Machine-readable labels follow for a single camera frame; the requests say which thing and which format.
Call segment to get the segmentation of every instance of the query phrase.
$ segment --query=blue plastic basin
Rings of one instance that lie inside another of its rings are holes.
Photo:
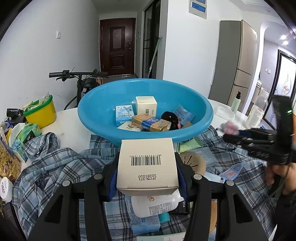
[[[174,112],[179,105],[195,115],[192,126],[175,131],[136,132],[117,129],[115,107],[132,104],[136,115],[136,96],[154,96],[157,115]],[[204,132],[213,120],[213,108],[201,94],[174,82],[154,79],[114,81],[88,92],[78,105],[78,116],[83,125],[117,146],[125,139],[172,138],[181,142]]]

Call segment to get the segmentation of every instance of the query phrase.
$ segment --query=white box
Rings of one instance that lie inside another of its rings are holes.
[[[131,121],[127,121],[123,123],[121,126],[117,127],[117,129],[128,130],[128,131],[141,131],[142,128],[134,126]]]
[[[137,96],[136,110],[137,115],[152,115],[156,116],[157,102],[153,96]]]
[[[185,234],[186,232],[169,235],[138,236],[137,241],[183,241]]]
[[[128,196],[173,194],[179,182],[172,139],[122,140],[116,187]]]

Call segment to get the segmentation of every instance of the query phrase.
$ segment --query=black plush toy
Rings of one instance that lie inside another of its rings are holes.
[[[173,113],[173,112],[169,112],[166,111],[162,114],[161,118],[163,120],[169,121],[172,123],[172,125],[170,126],[170,131],[174,131],[174,130],[178,130],[178,124],[179,124],[179,120],[178,117]]]

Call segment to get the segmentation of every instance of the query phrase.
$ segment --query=white bottle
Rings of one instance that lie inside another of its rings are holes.
[[[232,106],[231,106],[231,110],[233,111],[234,114],[237,112],[237,109],[239,108],[240,102],[242,101],[240,99],[240,95],[241,95],[241,93],[238,91],[237,96],[236,96],[236,98],[234,98]]]
[[[133,211],[139,218],[169,212],[176,209],[182,201],[184,199],[180,196],[178,189],[172,195],[131,197]]]

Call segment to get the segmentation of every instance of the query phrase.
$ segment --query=blue box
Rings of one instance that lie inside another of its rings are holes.
[[[127,121],[131,121],[133,113],[133,107],[131,105],[116,106],[116,125],[121,126]]]

